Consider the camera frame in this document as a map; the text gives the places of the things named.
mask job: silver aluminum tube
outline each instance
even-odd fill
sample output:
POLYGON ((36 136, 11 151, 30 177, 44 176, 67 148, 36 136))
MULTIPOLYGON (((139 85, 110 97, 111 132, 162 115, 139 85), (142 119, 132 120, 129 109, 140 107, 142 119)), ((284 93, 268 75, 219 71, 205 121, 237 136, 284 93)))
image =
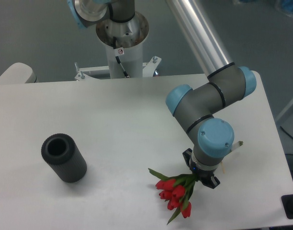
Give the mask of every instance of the silver aluminum tube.
POLYGON ((232 63, 199 0, 166 0, 206 76, 232 63))

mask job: gray floor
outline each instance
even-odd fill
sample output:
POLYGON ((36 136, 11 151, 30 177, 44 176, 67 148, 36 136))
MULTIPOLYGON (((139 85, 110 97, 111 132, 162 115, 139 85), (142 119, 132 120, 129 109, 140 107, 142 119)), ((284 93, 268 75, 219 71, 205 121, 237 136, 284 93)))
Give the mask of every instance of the gray floor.
MULTIPOLYGON (((232 0, 204 0, 230 56, 261 74, 276 116, 293 97, 293 19, 274 8, 273 0, 233 5, 232 0)), ((144 61, 163 58, 161 75, 201 73, 164 0, 136 0, 149 21, 144 61)), ((0 75, 15 62, 33 68, 40 82, 71 81, 80 67, 107 65, 95 28, 79 30, 66 0, 0 1, 0 75)), ((284 124, 293 134, 293 118, 284 124)), ((293 141, 280 132, 285 152, 293 141)))

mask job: blue joint cap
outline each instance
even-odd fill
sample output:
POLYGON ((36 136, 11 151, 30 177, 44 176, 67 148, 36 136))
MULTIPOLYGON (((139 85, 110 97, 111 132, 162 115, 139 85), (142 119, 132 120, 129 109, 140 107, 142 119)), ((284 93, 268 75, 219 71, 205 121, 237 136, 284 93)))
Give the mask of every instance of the blue joint cap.
POLYGON ((241 66, 238 67, 244 73, 244 77, 246 79, 246 92, 244 93, 244 97, 249 96, 251 93, 254 92, 257 86, 256 77, 252 71, 248 67, 241 66))
POLYGON ((176 107, 178 106, 182 98, 186 95, 186 93, 188 93, 190 90, 192 90, 192 88, 189 85, 179 85, 167 95, 166 105, 173 116, 176 107))
POLYGON ((201 150, 209 157, 222 158, 230 153, 234 137, 234 130, 229 123, 212 118, 199 128, 198 143, 201 150))
POLYGON ((74 17, 79 29, 86 29, 86 27, 83 25, 83 23, 81 23, 78 15, 76 14, 72 0, 67 0, 67 3, 68 3, 68 6, 71 10, 72 16, 74 17))
POLYGON ((111 0, 93 0, 93 2, 98 4, 105 4, 105 3, 111 2, 111 0))

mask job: tulip bouquet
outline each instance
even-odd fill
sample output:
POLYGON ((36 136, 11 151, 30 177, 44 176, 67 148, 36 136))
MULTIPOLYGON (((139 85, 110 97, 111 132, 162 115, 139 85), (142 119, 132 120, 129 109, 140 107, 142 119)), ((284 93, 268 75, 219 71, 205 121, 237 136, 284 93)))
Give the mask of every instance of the tulip bouquet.
POLYGON ((191 203, 189 199, 193 194, 195 182, 199 181, 199 176, 192 173, 167 177, 152 169, 149 169, 149 171, 160 179, 155 185, 157 189, 163 190, 159 193, 160 199, 168 201, 167 208, 169 210, 176 209, 167 224, 173 221, 180 213, 184 218, 190 217, 191 203))

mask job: black cylinder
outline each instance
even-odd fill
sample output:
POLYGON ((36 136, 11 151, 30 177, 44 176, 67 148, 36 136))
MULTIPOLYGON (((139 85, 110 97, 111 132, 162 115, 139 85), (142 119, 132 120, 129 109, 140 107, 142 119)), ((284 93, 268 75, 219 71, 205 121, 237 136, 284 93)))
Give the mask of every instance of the black cylinder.
POLYGON ((46 139, 41 155, 64 182, 76 182, 86 174, 86 162, 74 140, 66 134, 54 134, 46 139))

